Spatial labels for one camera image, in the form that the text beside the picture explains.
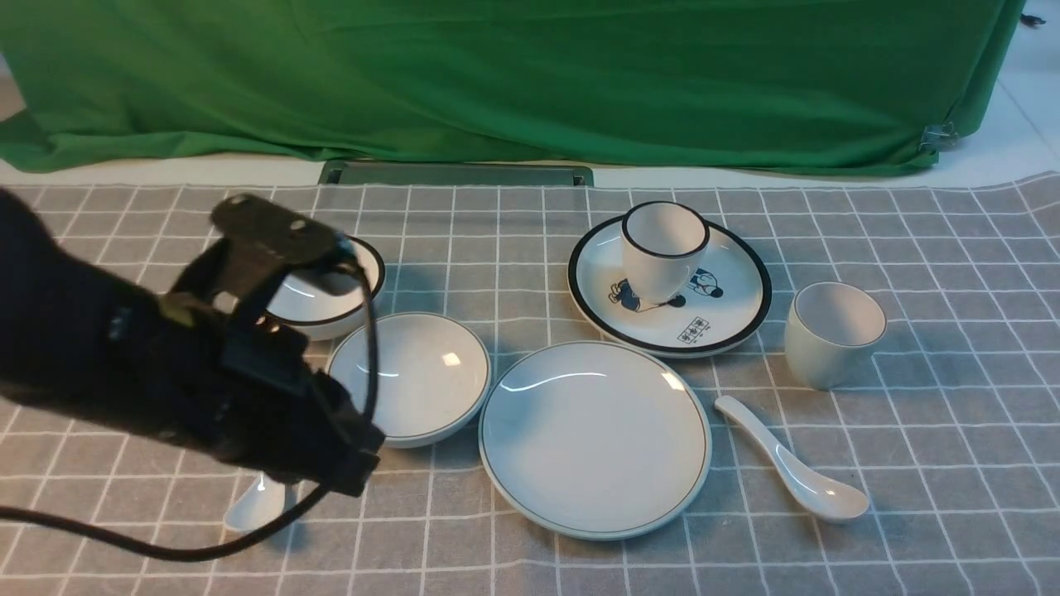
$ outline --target white cup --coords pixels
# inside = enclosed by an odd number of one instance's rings
[[[828,389],[871,356],[886,330],[887,317],[868,294],[836,281],[812,283],[788,312],[788,368],[807,387]]]
[[[662,304],[692,279],[710,240],[699,213],[676,203],[643,203],[622,217],[622,268],[641,300]]]

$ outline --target white plate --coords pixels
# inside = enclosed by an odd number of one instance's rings
[[[531,521],[584,540],[658,528],[695,497],[710,426],[659,361],[603,341],[551,346],[505,373],[482,406],[479,452]]]
[[[578,310],[604,335],[656,356],[696,358],[738,346],[765,320],[773,284],[746,242],[707,224],[699,270],[661,306],[641,304],[625,281],[621,217],[600,224],[575,246],[567,267]]]

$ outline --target spoon handle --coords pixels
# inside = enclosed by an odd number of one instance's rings
[[[762,421],[755,416],[755,413],[747,409],[747,406],[737,401],[736,398],[729,396],[722,396],[714,400],[714,409],[729,417],[729,419],[740,426],[743,426],[743,430],[755,439],[758,446],[762,448],[762,451],[765,452],[774,463],[777,463],[777,448],[783,449],[783,445],[765,427],[765,424],[762,424]]]

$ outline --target white bowl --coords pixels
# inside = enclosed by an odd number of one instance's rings
[[[372,421],[384,444],[412,449],[436,443],[478,414],[490,387],[485,346],[459,322],[430,313],[401,313],[376,321],[378,405]],[[328,362],[358,410],[368,384],[365,330],[350,335]]]
[[[383,258],[370,244],[350,236],[357,261],[365,268],[372,286],[372,300],[383,287],[386,267]],[[348,335],[365,323],[365,292],[359,285],[341,296],[332,296],[296,276],[287,276],[266,311],[280,322],[296,329],[314,341]]]

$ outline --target green cloth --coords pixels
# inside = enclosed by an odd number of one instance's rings
[[[895,175],[983,117],[1023,0],[3,0],[46,172],[215,152]]]

